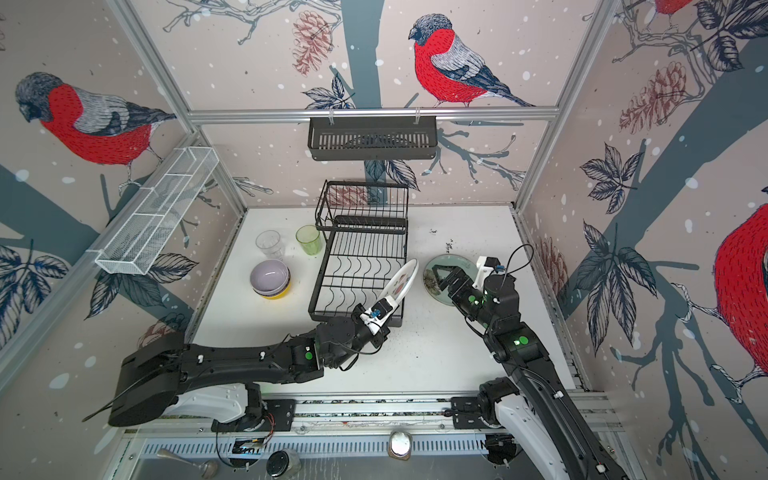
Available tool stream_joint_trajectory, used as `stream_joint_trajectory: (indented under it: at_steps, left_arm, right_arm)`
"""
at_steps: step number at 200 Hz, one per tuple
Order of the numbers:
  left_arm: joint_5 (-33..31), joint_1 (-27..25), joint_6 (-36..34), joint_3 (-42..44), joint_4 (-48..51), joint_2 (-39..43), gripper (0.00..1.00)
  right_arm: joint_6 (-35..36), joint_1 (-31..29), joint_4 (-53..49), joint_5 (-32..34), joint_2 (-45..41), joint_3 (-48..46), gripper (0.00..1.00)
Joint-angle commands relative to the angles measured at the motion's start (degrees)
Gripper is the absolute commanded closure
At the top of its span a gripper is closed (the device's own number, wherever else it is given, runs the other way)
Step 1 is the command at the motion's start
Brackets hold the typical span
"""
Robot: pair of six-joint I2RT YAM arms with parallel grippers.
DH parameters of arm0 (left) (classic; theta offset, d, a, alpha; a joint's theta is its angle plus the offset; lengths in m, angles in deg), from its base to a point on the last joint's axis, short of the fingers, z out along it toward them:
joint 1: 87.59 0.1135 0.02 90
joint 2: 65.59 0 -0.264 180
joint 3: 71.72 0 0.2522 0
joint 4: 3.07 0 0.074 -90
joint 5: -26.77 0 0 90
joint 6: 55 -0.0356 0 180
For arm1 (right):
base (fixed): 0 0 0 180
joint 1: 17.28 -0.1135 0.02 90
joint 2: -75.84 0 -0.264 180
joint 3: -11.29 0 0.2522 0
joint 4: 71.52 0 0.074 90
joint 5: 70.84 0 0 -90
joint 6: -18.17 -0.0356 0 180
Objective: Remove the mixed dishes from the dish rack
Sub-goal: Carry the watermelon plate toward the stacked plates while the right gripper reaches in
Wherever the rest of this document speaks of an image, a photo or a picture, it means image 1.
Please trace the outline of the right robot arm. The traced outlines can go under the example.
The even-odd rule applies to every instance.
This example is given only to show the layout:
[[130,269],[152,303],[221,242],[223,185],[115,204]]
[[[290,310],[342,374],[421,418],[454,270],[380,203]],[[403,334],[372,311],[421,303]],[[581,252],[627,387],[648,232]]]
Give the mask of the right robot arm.
[[460,267],[432,269],[440,291],[480,337],[504,376],[478,389],[477,413],[505,429],[545,479],[624,479],[626,473],[589,427],[563,386],[550,355],[523,321],[515,278],[498,265],[480,281]]

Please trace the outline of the clear glass tumbler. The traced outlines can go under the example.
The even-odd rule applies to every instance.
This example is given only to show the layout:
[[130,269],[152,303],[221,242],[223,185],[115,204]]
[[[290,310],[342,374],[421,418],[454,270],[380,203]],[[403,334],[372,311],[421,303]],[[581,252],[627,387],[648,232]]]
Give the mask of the clear glass tumbler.
[[255,244],[268,259],[283,260],[285,248],[282,236],[278,231],[263,231],[257,236]]

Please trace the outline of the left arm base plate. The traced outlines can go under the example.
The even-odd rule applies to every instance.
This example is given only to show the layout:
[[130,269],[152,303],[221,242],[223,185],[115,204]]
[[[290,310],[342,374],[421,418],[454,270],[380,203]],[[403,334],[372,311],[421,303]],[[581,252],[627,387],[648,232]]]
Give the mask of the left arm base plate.
[[263,400],[261,406],[255,410],[247,407],[246,413],[239,419],[227,423],[214,420],[211,431],[214,433],[288,432],[291,430],[296,405],[293,399]]

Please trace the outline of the green glass tumbler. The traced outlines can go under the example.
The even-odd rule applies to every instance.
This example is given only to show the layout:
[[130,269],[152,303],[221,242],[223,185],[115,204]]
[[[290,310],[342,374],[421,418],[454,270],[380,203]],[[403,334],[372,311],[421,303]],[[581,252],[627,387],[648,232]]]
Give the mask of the green glass tumbler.
[[304,225],[295,234],[301,249],[309,256],[319,255],[324,249],[324,237],[314,225]]

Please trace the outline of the pale green plate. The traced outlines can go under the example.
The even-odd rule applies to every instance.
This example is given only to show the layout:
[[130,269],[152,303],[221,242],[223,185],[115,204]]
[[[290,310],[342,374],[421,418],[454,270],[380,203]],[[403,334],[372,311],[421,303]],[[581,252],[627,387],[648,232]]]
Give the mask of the pale green plate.
[[462,269],[470,277],[470,281],[473,281],[478,273],[478,268],[473,261],[454,254],[442,254],[434,257],[427,263],[423,272],[423,283],[429,295],[447,306],[452,306],[452,301],[448,291],[440,289],[440,284],[454,268]]

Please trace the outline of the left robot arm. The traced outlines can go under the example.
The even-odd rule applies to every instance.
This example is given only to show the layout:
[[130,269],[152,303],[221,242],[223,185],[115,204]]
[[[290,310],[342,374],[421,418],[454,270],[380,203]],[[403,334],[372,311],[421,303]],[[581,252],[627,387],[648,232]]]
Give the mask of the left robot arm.
[[210,418],[216,432],[287,429],[287,417],[262,398],[263,384],[305,383],[325,370],[351,368],[365,346],[381,347],[394,312],[387,300],[321,322],[262,347],[215,348],[168,334],[127,356],[116,395],[105,406],[112,427],[130,427],[163,415]]

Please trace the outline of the lilac ceramic bowl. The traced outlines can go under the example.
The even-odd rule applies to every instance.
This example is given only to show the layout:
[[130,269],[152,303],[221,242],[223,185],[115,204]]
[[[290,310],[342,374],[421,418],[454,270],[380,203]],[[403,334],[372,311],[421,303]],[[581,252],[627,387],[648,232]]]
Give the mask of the lilac ceramic bowl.
[[267,259],[256,265],[250,273],[250,284],[256,292],[267,295],[278,293],[290,284],[291,273],[281,260]]

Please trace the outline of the yellow ceramic bowl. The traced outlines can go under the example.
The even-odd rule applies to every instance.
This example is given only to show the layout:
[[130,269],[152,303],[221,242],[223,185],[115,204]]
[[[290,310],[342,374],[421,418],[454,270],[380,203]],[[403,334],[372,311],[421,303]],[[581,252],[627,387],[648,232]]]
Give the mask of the yellow ceramic bowl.
[[274,294],[270,294],[270,295],[267,295],[265,292],[259,292],[259,291],[256,291],[256,293],[260,297],[262,297],[264,299],[267,299],[267,300],[277,300],[277,299],[281,299],[281,298],[284,298],[285,296],[287,296],[291,292],[291,288],[292,287],[289,284],[288,286],[286,286],[283,290],[281,290],[278,293],[274,293]]

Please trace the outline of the white plate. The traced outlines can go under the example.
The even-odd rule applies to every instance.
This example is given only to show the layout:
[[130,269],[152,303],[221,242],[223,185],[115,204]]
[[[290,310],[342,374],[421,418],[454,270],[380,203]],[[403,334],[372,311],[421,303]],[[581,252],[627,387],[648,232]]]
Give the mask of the white plate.
[[419,261],[409,260],[381,290],[378,300],[387,300],[394,307],[401,305],[417,277],[418,270]]

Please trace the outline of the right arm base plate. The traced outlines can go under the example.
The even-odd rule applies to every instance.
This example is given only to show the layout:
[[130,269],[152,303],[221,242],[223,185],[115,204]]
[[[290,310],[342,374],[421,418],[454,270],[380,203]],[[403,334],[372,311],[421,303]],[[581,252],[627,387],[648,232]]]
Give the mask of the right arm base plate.
[[476,397],[452,397],[445,415],[455,430],[496,430],[501,426],[487,421]]

